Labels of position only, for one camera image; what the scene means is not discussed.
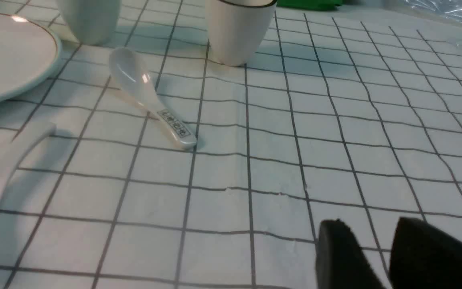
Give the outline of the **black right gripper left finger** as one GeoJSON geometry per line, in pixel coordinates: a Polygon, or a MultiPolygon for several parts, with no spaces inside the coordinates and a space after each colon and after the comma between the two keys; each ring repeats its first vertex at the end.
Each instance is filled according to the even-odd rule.
{"type": "Polygon", "coordinates": [[[321,221],[316,245],[319,289],[383,289],[350,227],[340,219],[321,221]]]}

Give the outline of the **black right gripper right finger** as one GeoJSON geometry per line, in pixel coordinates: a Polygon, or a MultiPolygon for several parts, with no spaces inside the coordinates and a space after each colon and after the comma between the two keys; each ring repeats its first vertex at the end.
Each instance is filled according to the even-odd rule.
{"type": "Polygon", "coordinates": [[[462,242],[418,218],[401,217],[389,278],[394,289],[462,289],[462,242]]]}

